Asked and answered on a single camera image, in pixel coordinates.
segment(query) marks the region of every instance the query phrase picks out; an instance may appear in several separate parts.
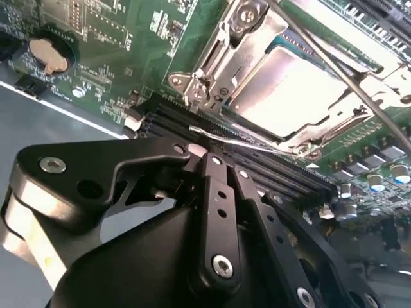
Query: screw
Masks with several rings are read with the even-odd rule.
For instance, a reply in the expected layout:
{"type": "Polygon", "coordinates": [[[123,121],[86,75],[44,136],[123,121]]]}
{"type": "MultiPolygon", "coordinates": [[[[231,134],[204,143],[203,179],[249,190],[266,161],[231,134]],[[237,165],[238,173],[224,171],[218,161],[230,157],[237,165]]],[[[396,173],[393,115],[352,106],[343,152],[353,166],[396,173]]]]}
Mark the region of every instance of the screw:
{"type": "Polygon", "coordinates": [[[240,175],[241,175],[242,177],[244,177],[244,178],[249,178],[249,175],[246,174],[246,172],[245,172],[244,170],[241,170],[241,171],[240,171],[240,175]]]}
{"type": "Polygon", "coordinates": [[[365,298],[368,300],[368,302],[374,307],[374,308],[378,308],[378,304],[375,301],[375,299],[370,295],[370,294],[364,294],[365,298]]]}
{"type": "Polygon", "coordinates": [[[172,84],[174,84],[176,87],[180,87],[180,86],[181,86],[181,83],[182,83],[181,79],[180,79],[180,78],[177,78],[177,77],[172,78],[172,79],[171,79],[171,82],[172,82],[172,84]]]}
{"type": "Polygon", "coordinates": [[[203,94],[200,91],[195,91],[193,95],[194,95],[195,98],[202,98],[203,97],[203,94]]]}
{"type": "Polygon", "coordinates": [[[56,157],[44,157],[39,165],[47,173],[63,173],[67,169],[66,163],[56,157]]]}
{"type": "Polygon", "coordinates": [[[232,264],[229,259],[223,255],[216,255],[213,258],[213,269],[216,274],[223,278],[231,278],[233,274],[232,264]]]}
{"type": "Polygon", "coordinates": [[[227,88],[221,88],[220,89],[220,94],[221,95],[227,95],[229,93],[229,90],[227,88]]]}
{"type": "Polygon", "coordinates": [[[174,145],[174,151],[176,151],[178,154],[184,154],[186,151],[182,146],[179,146],[178,144],[174,145]]]}
{"type": "Polygon", "coordinates": [[[274,196],[274,200],[275,200],[276,202],[280,203],[280,204],[283,204],[283,199],[281,199],[280,196],[275,195],[275,196],[274,196]]]}
{"type": "Polygon", "coordinates": [[[297,295],[300,302],[304,305],[305,308],[315,308],[314,298],[309,294],[307,290],[303,287],[297,289],[297,295]]]}
{"type": "Polygon", "coordinates": [[[218,165],[221,165],[221,164],[223,163],[220,159],[218,159],[218,158],[215,157],[215,156],[211,157],[211,159],[213,160],[213,162],[215,162],[215,163],[218,164],[218,165]]]}
{"type": "Polygon", "coordinates": [[[256,15],[251,10],[244,10],[241,12],[240,18],[243,22],[250,24],[254,21],[254,19],[256,18],[256,15]]]}

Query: black metal bracket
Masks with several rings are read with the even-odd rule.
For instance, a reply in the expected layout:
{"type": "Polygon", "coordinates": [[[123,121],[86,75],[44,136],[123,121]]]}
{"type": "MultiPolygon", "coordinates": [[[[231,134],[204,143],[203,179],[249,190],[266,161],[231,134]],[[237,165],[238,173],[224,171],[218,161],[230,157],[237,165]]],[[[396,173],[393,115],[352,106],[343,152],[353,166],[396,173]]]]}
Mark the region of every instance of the black metal bracket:
{"type": "Polygon", "coordinates": [[[270,307],[273,299],[284,308],[384,307],[293,205],[274,193],[261,201],[251,176],[223,151],[200,158],[166,138],[31,146],[17,155],[10,189],[1,219],[12,224],[4,230],[20,240],[17,255],[29,249],[49,282],[54,275],[53,308],[112,307],[116,300],[120,307],[180,307],[185,299],[224,307],[270,307]],[[102,219],[130,196],[177,202],[101,245],[102,219]],[[28,227],[9,209],[23,213],[28,227]],[[312,256],[319,290],[288,230],[312,256]],[[92,290],[87,298],[84,289],[92,290]]]}
{"type": "Polygon", "coordinates": [[[227,185],[227,165],[216,154],[204,155],[200,174],[199,256],[189,281],[196,293],[232,295],[241,284],[234,191],[227,185]]]}
{"type": "Polygon", "coordinates": [[[159,166],[182,167],[189,158],[183,145],[167,138],[29,146],[16,156],[10,187],[23,203],[81,232],[95,227],[113,204],[123,170],[139,178],[159,166]]]}
{"type": "Polygon", "coordinates": [[[281,223],[302,243],[302,249],[313,262],[328,307],[384,308],[378,295],[292,205],[278,202],[278,197],[272,192],[264,195],[263,202],[273,207],[281,223]]]}
{"type": "MultiPolygon", "coordinates": [[[[231,175],[239,201],[237,208],[251,214],[250,223],[255,224],[263,237],[275,275],[290,307],[324,307],[310,285],[274,208],[261,202],[254,182],[246,172],[235,167],[231,169],[231,175]]],[[[278,292],[274,288],[271,291],[273,294],[278,292]]]]}

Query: hole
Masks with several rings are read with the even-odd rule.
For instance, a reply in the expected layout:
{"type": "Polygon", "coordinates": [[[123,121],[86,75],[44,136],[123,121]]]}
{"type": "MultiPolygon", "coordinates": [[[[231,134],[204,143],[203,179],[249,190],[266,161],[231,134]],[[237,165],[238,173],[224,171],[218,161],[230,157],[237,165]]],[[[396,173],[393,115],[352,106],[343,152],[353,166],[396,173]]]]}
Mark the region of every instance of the hole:
{"type": "Polygon", "coordinates": [[[405,104],[405,105],[411,103],[411,94],[404,95],[399,101],[402,102],[402,104],[405,104]]]}
{"type": "Polygon", "coordinates": [[[384,71],[384,66],[380,66],[379,68],[377,68],[377,69],[375,70],[375,73],[376,73],[376,74],[381,74],[383,71],[384,71]]]}
{"type": "Polygon", "coordinates": [[[178,144],[174,144],[173,148],[174,148],[174,151],[176,151],[178,154],[184,154],[186,152],[186,150],[178,144]]]}
{"type": "Polygon", "coordinates": [[[377,304],[376,300],[370,295],[370,294],[364,294],[365,298],[368,300],[368,302],[374,307],[378,308],[379,305],[377,304]]]}
{"type": "Polygon", "coordinates": [[[227,273],[229,266],[224,261],[218,261],[218,266],[223,270],[224,273],[227,273]]]}
{"type": "Polygon", "coordinates": [[[77,183],[78,193],[85,199],[98,199],[104,194],[99,183],[92,180],[82,180],[77,183]]]}
{"type": "Polygon", "coordinates": [[[365,308],[365,303],[362,300],[361,296],[358,295],[355,292],[350,291],[349,292],[349,297],[351,298],[351,300],[357,305],[357,307],[359,308],[365,308]]]}
{"type": "Polygon", "coordinates": [[[277,239],[278,243],[284,244],[284,239],[281,236],[277,236],[276,239],[277,239]]]}
{"type": "Polygon", "coordinates": [[[223,218],[226,218],[226,217],[227,217],[227,213],[226,213],[224,210],[222,210],[222,209],[218,209],[218,210],[217,210],[217,213],[218,213],[218,215],[220,215],[220,216],[223,217],[223,218]]]}
{"type": "Polygon", "coordinates": [[[213,160],[213,162],[215,162],[218,165],[222,164],[222,161],[218,157],[213,156],[211,157],[211,159],[213,160]]]}
{"type": "Polygon", "coordinates": [[[58,168],[60,167],[60,164],[58,162],[55,162],[54,160],[50,160],[49,162],[47,162],[47,166],[51,168],[58,168]]]}
{"type": "Polygon", "coordinates": [[[222,191],[219,191],[219,192],[218,192],[218,195],[220,196],[221,199],[227,199],[227,196],[226,196],[225,193],[222,192],[222,191]]]}
{"type": "Polygon", "coordinates": [[[120,181],[116,183],[114,188],[114,195],[113,195],[113,204],[116,204],[118,200],[120,200],[121,195],[124,193],[124,190],[127,187],[127,181],[120,181]]]}

